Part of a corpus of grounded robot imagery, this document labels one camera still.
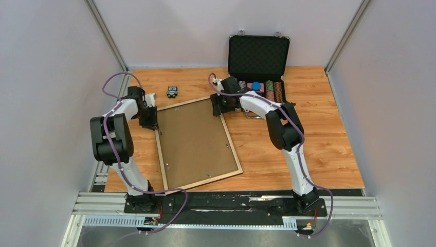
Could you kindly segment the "orange brown chip column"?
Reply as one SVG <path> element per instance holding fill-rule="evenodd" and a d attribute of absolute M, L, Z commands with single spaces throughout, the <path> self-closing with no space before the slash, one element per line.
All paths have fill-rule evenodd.
<path fill-rule="evenodd" d="M 274 97 L 275 102 L 282 103 L 283 102 L 283 89 L 281 82 L 274 82 Z"/>

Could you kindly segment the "grey purple chip column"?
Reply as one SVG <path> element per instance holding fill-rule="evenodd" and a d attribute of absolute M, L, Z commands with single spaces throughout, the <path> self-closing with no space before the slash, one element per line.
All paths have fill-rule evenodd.
<path fill-rule="evenodd" d="M 240 86 L 241 89 L 246 87 L 246 82 L 245 81 L 239 81 L 238 85 Z"/>

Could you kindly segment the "green poker chip column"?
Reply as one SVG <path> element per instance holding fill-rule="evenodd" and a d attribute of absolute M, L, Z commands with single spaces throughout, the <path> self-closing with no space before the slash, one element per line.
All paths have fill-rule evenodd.
<path fill-rule="evenodd" d="M 265 95 L 268 100 L 275 100 L 274 83 L 271 80 L 265 82 Z"/>

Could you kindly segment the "small blue owl toy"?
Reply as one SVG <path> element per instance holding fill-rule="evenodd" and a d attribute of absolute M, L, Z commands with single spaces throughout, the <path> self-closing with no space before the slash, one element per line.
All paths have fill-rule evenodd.
<path fill-rule="evenodd" d="M 168 86 L 167 97 L 168 98 L 176 98 L 177 95 L 178 95 L 178 87 L 177 86 Z"/>

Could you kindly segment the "red playing card deck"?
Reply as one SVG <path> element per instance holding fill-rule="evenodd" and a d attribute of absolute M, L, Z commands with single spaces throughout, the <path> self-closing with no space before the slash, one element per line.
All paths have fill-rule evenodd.
<path fill-rule="evenodd" d="M 260 82 L 248 82 L 246 85 L 247 85 L 247 87 L 249 89 L 252 89 L 253 91 L 260 92 L 260 93 L 264 93 L 265 92 L 264 83 L 260 83 Z"/>

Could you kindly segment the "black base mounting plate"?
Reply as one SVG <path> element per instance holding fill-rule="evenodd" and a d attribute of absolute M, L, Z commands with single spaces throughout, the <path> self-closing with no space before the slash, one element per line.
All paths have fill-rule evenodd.
<path fill-rule="evenodd" d="M 151 203 L 130 205 L 124 196 L 127 214 L 157 214 L 160 223 L 203 225 L 279 225 L 283 216 L 326 217 L 324 199 L 301 208 L 291 190 L 203 191 L 153 195 Z"/>

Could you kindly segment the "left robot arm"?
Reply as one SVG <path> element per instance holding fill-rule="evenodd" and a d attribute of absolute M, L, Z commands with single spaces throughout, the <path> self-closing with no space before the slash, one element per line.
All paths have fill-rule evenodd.
<path fill-rule="evenodd" d="M 126 201 L 138 204 L 144 212 L 153 212 L 157 198 L 150 182 L 141 174 L 134 161 L 134 143 L 128 122 L 136 119 L 142 128 L 156 131 L 156 95 L 137 86 L 128 87 L 128 94 L 103 116 L 90 120 L 93 154 L 97 161 L 112 167 L 127 187 Z"/>

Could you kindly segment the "blue poker chip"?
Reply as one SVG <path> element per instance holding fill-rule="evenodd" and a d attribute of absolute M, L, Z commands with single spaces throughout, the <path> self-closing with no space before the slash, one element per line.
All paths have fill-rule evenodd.
<path fill-rule="evenodd" d="M 262 84 L 260 84 L 259 82 L 253 82 L 253 83 L 251 84 L 251 88 L 252 88 L 254 91 L 259 91 L 259 90 L 262 88 Z"/>

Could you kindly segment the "black frame stand piece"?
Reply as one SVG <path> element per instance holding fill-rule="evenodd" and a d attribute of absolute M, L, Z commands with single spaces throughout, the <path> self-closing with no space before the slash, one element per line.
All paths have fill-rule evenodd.
<path fill-rule="evenodd" d="M 296 106 L 296 103 L 294 103 L 294 102 L 287 102 L 287 101 L 285 101 L 283 104 Z"/>

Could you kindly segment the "aluminium front rail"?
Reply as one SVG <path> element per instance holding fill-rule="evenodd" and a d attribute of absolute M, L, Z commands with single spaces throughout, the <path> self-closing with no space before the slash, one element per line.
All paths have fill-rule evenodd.
<path fill-rule="evenodd" d="M 72 213 L 85 225 L 157 229 L 318 230 L 325 221 L 382 219 L 374 197 L 347 191 L 321 196 L 305 209 L 290 191 L 181 192 L 157 195 L 150 210 L 130 203 L 125 193 L 82 192 Z"/>

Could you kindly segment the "black poker chip case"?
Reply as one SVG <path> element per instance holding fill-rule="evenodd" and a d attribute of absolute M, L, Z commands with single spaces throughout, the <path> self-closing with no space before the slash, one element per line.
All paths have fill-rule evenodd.
<path fill-rule="evenodd" d="M 259 103 L 266 106 L 263 116 L 268 120 L 282 120 L 285 117 L 276 107 L 271 104 L 283 104 L 286 101 L 283 76 L 289 50 L 290 40 L 288 37 L 278 36 L 243 36 L 234 35 L 229 38 L 228 51 L 228 74 L 222 84 L 222 92 L 226 96 L 239 96 L 242 93 L 254 92 L 266 98 L 265 92 L 260 93 L 249 89 L 246 85 L 241 89 L 239 81 L 260 82 L 268 80 L 281 82 L 283 89 L 283 102 L 270 101 L 266 103 L 259 100 Z"/>

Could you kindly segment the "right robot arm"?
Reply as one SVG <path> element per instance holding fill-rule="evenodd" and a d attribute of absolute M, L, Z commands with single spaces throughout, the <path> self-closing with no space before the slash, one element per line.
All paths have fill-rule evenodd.
<path fill-rule="evenodd" d="M 292 178 L 294 209 L 301 215 L 308 214 L 319 198 L 305 161 L 303 145 L 304 129 L 294 105 L 277 103 L 262 97 L 249 88 L 240 88 L 235 77 L 218 79 L 214 73 L 208 76 L 213 114 L 222 115 L 237 109 L 248 110 L 266 120 L 272 144 L 282 152 Z"/>

